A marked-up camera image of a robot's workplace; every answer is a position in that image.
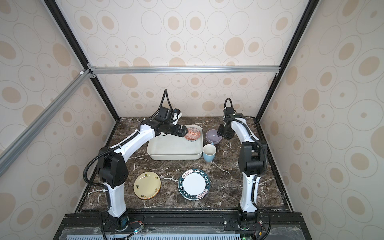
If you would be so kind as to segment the red patterned bowl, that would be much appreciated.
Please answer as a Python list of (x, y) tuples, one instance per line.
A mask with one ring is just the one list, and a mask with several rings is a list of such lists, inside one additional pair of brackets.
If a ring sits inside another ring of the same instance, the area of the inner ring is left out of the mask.
[(197, 127), (189, 127), (187, 130), (188, 133), (185, 135), (186, 140), (194, 142), (200, 138), (201, 132)]

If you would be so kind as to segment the purple bowl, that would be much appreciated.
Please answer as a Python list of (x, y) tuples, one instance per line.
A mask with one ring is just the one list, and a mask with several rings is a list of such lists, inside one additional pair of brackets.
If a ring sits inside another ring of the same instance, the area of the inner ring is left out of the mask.
[(217, 130), (212, 129), (206, 132), (206, 139), (209, 144), (217, 145), (222, 141), (223, 137), (218, 135)]

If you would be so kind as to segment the light blue mug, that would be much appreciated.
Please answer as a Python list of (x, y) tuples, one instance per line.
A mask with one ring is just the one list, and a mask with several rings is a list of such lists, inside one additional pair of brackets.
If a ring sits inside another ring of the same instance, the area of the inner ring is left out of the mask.
[(206, 162), (212, 162), (216, 156), (217, 149), (214, 143), (207, 144), (203, 147), (203, 158)]

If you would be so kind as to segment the green rimmed white plate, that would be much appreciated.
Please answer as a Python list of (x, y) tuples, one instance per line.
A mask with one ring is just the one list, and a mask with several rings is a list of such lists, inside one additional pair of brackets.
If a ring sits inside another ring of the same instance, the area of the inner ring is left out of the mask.
[(178, 181), (181, 195), (190, 201), (197, 201), (206, 197), (211, 188), (209, 176), (199, 169), (190, 169), (182, 174)]

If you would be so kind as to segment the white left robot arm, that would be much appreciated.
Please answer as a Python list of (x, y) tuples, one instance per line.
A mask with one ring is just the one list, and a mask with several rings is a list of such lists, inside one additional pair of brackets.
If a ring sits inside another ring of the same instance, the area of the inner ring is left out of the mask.
[[(126, 166), (128, 159), (142, 145), (161, 134), (183, 138), (188, 133), (188, 129), (186, 126), (179, 125), (177, 121), (159, 122), (155, 119), (144, 119), (134, 133), (111, 148), (100, 149), (99, 154), (86, 165), (83, 179), (88, 185), (104, 189), (107, 194), (108, 214), (112, 218), (122, 218), (127, 210), (124, 184), (129, 174)], [(98, 174), (103, 181), (101, 184), (92, 182), (88, 178), (88, 170), (95, 162), (97, 162)]]

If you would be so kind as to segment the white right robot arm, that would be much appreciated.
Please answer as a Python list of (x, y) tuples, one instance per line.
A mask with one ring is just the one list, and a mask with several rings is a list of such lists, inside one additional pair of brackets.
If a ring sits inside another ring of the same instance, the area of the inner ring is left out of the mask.
[(239, 169), (243, 173), (240, 209), (241, 214), (246, 217), (259, 208), (257, 190), (260, 178), (267, 171), (269, 163), (268, 145), (254, 135), (243, 114), (234, 109), (230, 98), (226, 98), (224, 103), (223, 121), (218, 128), (218, 136), (227, 140), (237, 136), (242, 144), (238, 159)]

